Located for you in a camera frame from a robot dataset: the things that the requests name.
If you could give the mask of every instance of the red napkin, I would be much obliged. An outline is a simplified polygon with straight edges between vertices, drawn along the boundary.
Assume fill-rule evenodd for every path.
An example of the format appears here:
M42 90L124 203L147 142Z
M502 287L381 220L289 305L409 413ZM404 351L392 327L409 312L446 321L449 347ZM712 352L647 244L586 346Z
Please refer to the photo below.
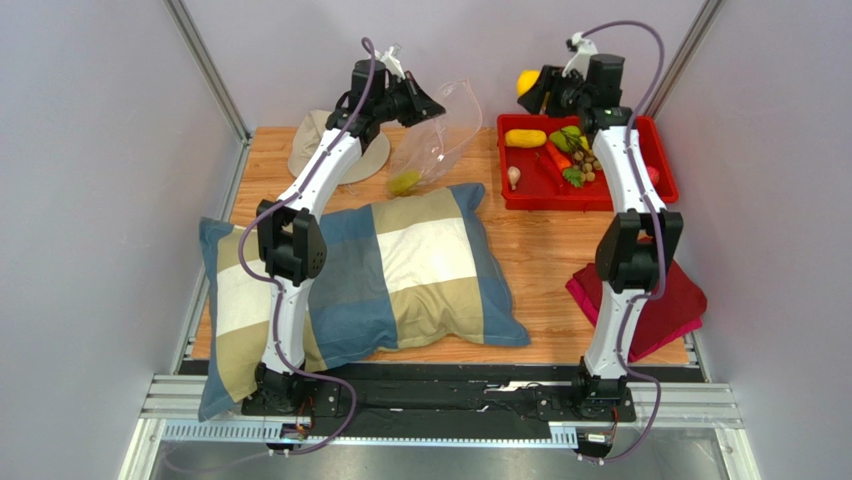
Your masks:
M575 273L565 288L592 325L596 325L603 299L603 283L595 272L595 265L590 263ZM704 292L692 283L677 262L672 261L663 298L648 302L642 309L628 361L644 358L672 340L701 328L700 315L706 310Z

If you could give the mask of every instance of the wooden tabletop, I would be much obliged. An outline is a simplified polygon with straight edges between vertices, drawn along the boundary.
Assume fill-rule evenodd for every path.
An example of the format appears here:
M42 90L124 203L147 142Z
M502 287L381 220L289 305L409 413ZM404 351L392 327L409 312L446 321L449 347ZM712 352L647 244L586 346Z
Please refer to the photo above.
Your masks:
M247 225L260 200L275 199L295 180L287 169L295 128L260 128L246 164L231 223ZM385 130L391 145L404 129ZM376 175L338 187L326 212L358 208L387 200L388 166ZM612 212L550 212L506 210L501 196L500 157L493 129L477 134L453 170L423 189L466 182L485 185L477 214L485 224L488 242L503 268L514 298L515 318L529 331L532 344L522 348L476 345L447 336L422 348L378 352L369 360L405 362L577 363L588 348L594 328L565 290L574 272L594 261L597 244L609 226ZM210 320L205 309L192 352L210 355ZM688 363L682 340L649 355L640 363Z

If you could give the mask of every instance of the white fabric patch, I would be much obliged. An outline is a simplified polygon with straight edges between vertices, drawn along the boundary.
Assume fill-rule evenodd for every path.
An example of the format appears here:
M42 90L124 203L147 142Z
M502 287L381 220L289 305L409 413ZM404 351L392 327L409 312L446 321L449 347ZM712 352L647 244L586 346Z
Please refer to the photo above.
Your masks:
M388 292L476 276L461 218L423 222L377 235Z
M261 274L265 268L261 260L252 260L248 265L253 271ZM269 321L269 297L272 291L268 283L251 278L241 265L234 265L219 272L216 282L219 284L216 297L217 337Z

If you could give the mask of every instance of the plaid cushion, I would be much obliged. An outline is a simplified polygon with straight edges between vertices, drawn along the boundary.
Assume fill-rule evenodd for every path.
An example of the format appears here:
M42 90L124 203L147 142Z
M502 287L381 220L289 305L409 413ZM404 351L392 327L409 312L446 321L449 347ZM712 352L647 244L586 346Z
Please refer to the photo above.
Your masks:
M328 254L308 300L306 369L428 345L448 333L480 344L529 345L475 214L484 193L481 184L465 184L324 215ZM201 224L215 338L201 420L256 389L253 372L266 344L270 290L236 260L242 232L213 220ZM262 271L254 237L246 249Z

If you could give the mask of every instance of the clear plastic bag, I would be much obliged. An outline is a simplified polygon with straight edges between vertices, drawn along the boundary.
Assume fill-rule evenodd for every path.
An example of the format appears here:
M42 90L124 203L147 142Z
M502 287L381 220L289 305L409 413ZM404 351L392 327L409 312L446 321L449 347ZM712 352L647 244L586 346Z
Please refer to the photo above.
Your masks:
M446 83L432 99L447 113L409 128L390 159L388 196L409 195L458 163L482 127L482 111L470 83Z

